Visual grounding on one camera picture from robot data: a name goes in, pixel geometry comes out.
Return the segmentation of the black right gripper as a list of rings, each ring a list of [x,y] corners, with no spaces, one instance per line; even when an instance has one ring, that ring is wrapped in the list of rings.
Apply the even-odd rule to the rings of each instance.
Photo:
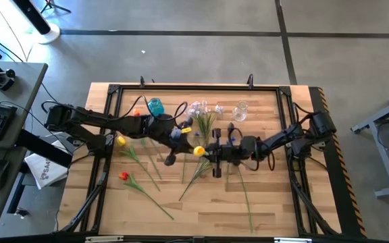
[[[222,176],[221,162],[227,161],[235,165],[240,165],[242,160],[249,159],[254,153],[254,137],[253,136],[241,136],[240,144],[234,145],[232,142],[232,133],[237,131],[242,135],[238,128],[228,128],[228,144],[220,144],[221,129],[214,128],[212,130],[212,136],[215,139],[215,143],[209,144],[205,147],[206,158],[212,158],[213,165],[213,177],[220,178]]]

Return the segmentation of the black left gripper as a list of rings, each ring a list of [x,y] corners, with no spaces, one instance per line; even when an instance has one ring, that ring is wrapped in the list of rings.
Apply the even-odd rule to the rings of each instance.
[[[183,134],[175,120],[161,121],[154,117],[149,120],[149,138],[171,149],[171,153],[192,153],[193,146],[188,141],[188,133]]]

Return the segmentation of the orange artificial tulip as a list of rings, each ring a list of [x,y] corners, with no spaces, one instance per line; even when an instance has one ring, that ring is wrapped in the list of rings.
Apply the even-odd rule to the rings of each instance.
[[[134,116],[140,116],[140,111],[137,108],[134,108],[132,114]],[[144,148],[144,150],[145,150],[145,152],[146,152],[146,154],[147,154],[147,156],[148,156],[152,166],[154,167],[154,170],[155,170],[156,174],[159,176],[159,179],[161,180],[162,179],[161,174],[160,174],[160,172],[159,172],[159,170],[158,170],[158,168],[157,168],[157,166],[156,166],[156,164],[155,164],[155,162],[154,162],[154,160],[153,160],[153,158],[151,156],[151,153],[150,153],[149,148],[147,147],[145,138],[141,138],[140,139],[140,144]]]

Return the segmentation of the blue glass vase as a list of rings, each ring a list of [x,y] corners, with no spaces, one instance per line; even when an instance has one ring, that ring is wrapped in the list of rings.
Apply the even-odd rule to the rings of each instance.
[[[152,115],[158,117],[164,114],[164,107],[160,99],[152,98],[148,102],[148,108]]]

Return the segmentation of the white paper sheet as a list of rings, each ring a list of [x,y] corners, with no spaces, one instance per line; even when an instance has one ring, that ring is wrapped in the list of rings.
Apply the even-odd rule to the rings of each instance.
[[[38,154],[27,156],[24,161],[33,175],[39,190],[67,178],[68,169]]]

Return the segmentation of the red artificial tulip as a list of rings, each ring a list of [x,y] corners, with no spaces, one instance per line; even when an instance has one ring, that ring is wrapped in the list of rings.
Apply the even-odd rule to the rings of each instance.
[[[154,200],[146,191],[145,189],[138,184],[135,177],[128,173],[128,172],[121,172],[119,174],[119,179],[121,179],[124,182],[124,185],[127,187],[130,187],[132,189],[135,189],[139,191],[141,194],[146,196],[155,206],[157,206],[161,211],[163,211],[171,220],[174,220],[174,217],[171,216],[156,200]]]

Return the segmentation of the black tripod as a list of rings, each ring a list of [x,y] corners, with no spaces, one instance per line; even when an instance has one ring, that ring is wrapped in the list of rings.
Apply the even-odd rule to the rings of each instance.
[[[72,12],[67,8],[64,8],[60,5],[56,5],[53,0],[45,0],[45,6],[41,9],[40,13],[42,14],[44,11],[49,9],[60,9],[62,11],[68,12],[69,14]]]

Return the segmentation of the grey side desk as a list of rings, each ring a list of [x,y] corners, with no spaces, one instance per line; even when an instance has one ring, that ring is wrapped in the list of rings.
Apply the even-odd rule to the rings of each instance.
[[[24,147],[14,146],[14,144],[24,126],[28,110],[32,107],[48,65],[46,63],[0,61],[0,68],[2,70],[13,69],[16,73],[14,84],[6,91],[0,90],[0,102],[7,101],[19,106],[14,120],[3,140],[0,141],[0,160],[9,161],[6,183],[0,189],[1,217],[26,154]]]

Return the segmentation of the black flat beam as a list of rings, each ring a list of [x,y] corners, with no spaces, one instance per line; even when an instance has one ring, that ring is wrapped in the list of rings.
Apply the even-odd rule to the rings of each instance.
[[[66,168],[68,168],[72,162],[72,156],[70,154],[45,142],[27,130],[20,131],[16,146],[24,147],[32,153],[38,154]]]

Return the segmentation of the black hazard-striped edge strip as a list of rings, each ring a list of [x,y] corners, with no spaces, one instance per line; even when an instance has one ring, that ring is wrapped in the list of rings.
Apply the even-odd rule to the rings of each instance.
[[[345,236],[366,238],[367,233],[337,135],[322,151],[307,159],[313,204],[328,225]]]

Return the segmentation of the blue artificial flower bunch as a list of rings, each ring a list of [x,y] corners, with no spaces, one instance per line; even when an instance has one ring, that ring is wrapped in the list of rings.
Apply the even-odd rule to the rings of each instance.
[[[212,158],[206,158],[206,157],[198,157],[199,158],[199,164],[197,165],[191,180],[189,181],[187,187],[184,189],[182,195],[180,196],[179,200],[182,200],[184,195],[186,194],[187,190],[191,187],[191,185],[195,182],[197,178],[199,178],[201,175],[203,175],[205,172],[208,172],[210,169],[213,172],[214,178],[220,178],[222,176],[222,169],[221,169],[221,161],[225,161],[224,158],[221,156],[221,152],[224,150],[220,147],[219,139],[221,137],[221,129],[220,128],[214,128],[212,130],[212,137],[215,139],[214,143],[211,143],[214,145],[214,151]]]

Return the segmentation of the white artificial flower bunch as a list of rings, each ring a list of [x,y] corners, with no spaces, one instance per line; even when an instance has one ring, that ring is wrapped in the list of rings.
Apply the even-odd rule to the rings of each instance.
[[[204,145],[209,144],[214,122],[217,119],[217,115],[221,115],[222,111],[220,106],[216,106],[215,109],[210,109],[206,100],[193,102],[188,110],[188,116],[196,121],[199,128],[198,135]]]

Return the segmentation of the white-based black floor stand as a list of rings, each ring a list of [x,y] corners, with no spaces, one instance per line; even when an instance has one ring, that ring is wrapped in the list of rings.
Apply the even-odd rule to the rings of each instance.
[[[18,10],[32,24],[35,29],[35,37],[38,44],[46,45],[55,41],[61,34],[61,30],[55,24],[50,24],[44,19],[38,9],[30,0],[12,0]]]

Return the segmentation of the black aluminium table frame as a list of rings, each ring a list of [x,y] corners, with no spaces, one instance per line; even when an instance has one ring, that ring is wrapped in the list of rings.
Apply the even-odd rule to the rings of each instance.
[[[221,142],[227,141],[226,128],[233,120],[232,110],[239,101],[246,101],[249,107],[247,118],[235,124],[242,133],[240,135],[235,131],[235,138],[256,136],[266,139],[288,127],[292,120],[289,108],[293,103],[300,105],[300,120],[313,109],[306,86],[289,86],[281,92],[278,86],[263,85],[250,90],[237,85],[176,84],[168,88],[158,85],[143,90],[125,90],[121,112],[125,113],[134,107],[145,113],[145,104],[139,99],[140,95],[161,99],[168,113],[174,113],[184,101],[193,103],[206,100],[210,109],[216,105],[222,106],[224,112],[217,115],[214,122],[214,126],[222,130]],[[172,166],[166,166],[164,159],[169,149],[156,142],[146,144],[161,174],[161,180],[140,142],[128,141],[127,147],[134,147],[140,162],[148,169],[161,191],[156,189],[134,160],[122,154],[123,148],[116,146],[99,222],[101,235],[294,237],[298,234],[296,211],[301,212],[303,226],[308,232],[317,228],[317,224],[310,220],[303,201],[293,197],[284,147],[277,149],[264,161],[246,160],[239,166],[251,208],[251,234],[237,167],[230,166],[227,186],[227,163],[222,163],[220,178],[214,178],[211,171],[205,172],[179,200],[199,164],[198,158],[179,154]],[[123,171],[132,174],[138,184],[174,220],[139,191],[125,186],[118,177]]]

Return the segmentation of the silver metal bracket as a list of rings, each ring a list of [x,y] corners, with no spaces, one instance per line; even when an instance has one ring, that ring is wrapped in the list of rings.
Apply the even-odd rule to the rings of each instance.
[[[123,241],[124,236],[89,236],[85,238],[84,243],[112,243]]]
[[[310,239],[310,238],[275,237],[274,243],[312,243],[312,239]]]

